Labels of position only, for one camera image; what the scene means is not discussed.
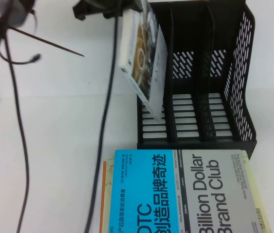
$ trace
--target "white surface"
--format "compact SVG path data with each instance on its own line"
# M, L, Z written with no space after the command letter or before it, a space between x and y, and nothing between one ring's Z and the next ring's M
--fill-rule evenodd
M22 98L31 184L23 233L81 233L96 161L104 96ZM258 144L251 159L274 232L274 91L247 91ZM103 157L136 148L135 95L114 95ZM25 169L13 100L0 104L0 233L14 233L23 201ZM98 232L100 187L92 232Z
M58 50L16 32L9 32L12 57L27 61L41 53L42 60L17 66L19 93L23 97L78 96L104 94L111 66L113 19L102 15L76 20L72 6L78 0L38 0L36 35L76 50L85 58ZM274 0L247 0L256 18L255 40L247 88L274 88ZM29 16L22 30L33 33L34 19ZM0 98L11 98L10 72L0 59ZM114 93L133 93L116 70Z
M21 112L30 163L22 233L84 232L105 96L23 98ZM135 95L112 97L103 159L135 149ZM13 100L0 104L0 233L14 233L25 191L23 149ZM99 231L101 182L93 233Z

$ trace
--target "perforated mesh panel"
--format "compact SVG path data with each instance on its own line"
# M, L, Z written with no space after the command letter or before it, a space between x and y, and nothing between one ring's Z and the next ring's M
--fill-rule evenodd
M246 115L248 113L245 105L245 80L247 80L249 69L249 52L253 41L253 25L247 15L243 14L242 22L240 23L240 32L237 38L237 47L234 50L234 62L230 68L228 82L225 88L225 96L231 106L232 113L237 125L240 137L243 141L253 139L253 132L248 122Z
M209 94L209 107L214 122L216 138L232 140L231 127L219 93Z
M226 50L215 50L211 56L211 77L220 77L223 74Z
M172 98L177 137L199 138L191 95L173 95Z
M157 122L151 117L147 108L142 106L142 137L148 139L167 137L164 107L162 107L162 119Z
M188 79L192 76L194 52L175 52L173 54L173 79Z

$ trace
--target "small black device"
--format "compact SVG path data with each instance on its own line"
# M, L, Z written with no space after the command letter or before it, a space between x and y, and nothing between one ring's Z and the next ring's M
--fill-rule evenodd
M74 16L79 20L84 20L87 15L102 13L105 18L116 16L119 0L80 0L74 7ZM142 12L141 0L123 0L121 3L121 11L124 9L133 9Z

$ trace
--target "metal rod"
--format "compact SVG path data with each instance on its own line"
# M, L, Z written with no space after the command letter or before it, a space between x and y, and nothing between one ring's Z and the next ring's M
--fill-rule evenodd
M24 32L24 31L21 31L21 30L19 30L19 29L17 29L17 28L10 27L10 29L14 30L15 32L18 32L18 33L24 34L24 35L26 35L26 36L29 36L29 37L31 37L31 38L33 38L33 39L35 39L35 40L41 41L41 42L43 42L43 43L46 43L46 44L48 44L48 45L52 45L52 46L54 46L54 47L56 47L56 48L59 48L59 49L61 49L61 50L64 50L64 51L67 51L67 52L71 52L71 53L73 53L73 54L76 54L76 55L79 55L79 56L81 56L81 57L84 57L84 55L82 55L82 54L80 54L80 53L78 53L78 52L69 50L69 49L67 49L67 48L65 48L65 47L62 47L62 46L57 45L57 44L54 44L54 43L52 43L52 42L50 42L50 41L41 39L41 38L39 38L39 37L37 37L37 36L35 36L35 35L31 35L31 34L29 34L29 33L26 33L26 32Z

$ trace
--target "white book cover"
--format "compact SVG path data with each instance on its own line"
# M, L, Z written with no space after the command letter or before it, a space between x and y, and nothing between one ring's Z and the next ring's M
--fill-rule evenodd
M161 119L167 47L161 27L147 0L143 12L125 10L119 66L156 120Z

